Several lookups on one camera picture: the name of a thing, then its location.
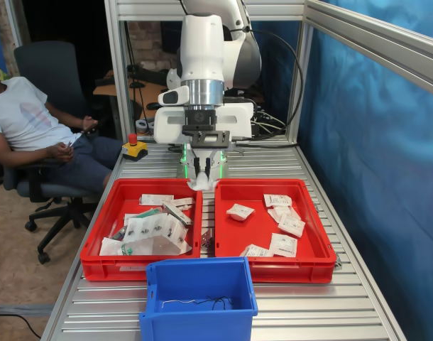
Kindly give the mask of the seated man right hand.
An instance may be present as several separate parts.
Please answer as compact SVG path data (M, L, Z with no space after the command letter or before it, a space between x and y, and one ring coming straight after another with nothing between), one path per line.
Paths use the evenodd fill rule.
M62 142L48 147L48 158L54 158L61 162L70 162L74 157L74 149Z

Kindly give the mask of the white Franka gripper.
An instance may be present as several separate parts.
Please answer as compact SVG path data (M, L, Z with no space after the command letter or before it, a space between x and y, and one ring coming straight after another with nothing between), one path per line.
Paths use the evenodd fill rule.
M253 104L250 102L227 103L216 109L216 124L214 131L229 131L231 138L251 137L251 118ZM182 134L185 124L184 107L164 107L157 110L154 121L154 139L159 144L181 144L187 137ZM192 149L195 175L201 172L200 157ZM211 158L206 158L204 172L210 176L212 169Z

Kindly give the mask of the seated man left hand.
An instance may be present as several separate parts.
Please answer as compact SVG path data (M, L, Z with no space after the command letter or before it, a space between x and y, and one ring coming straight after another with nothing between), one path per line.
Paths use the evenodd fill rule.
M82 120L82 134L91 134L92 132L94 132L97 128L98 125L98 121L96 119L93 119L90 116L86 116L83 120Z

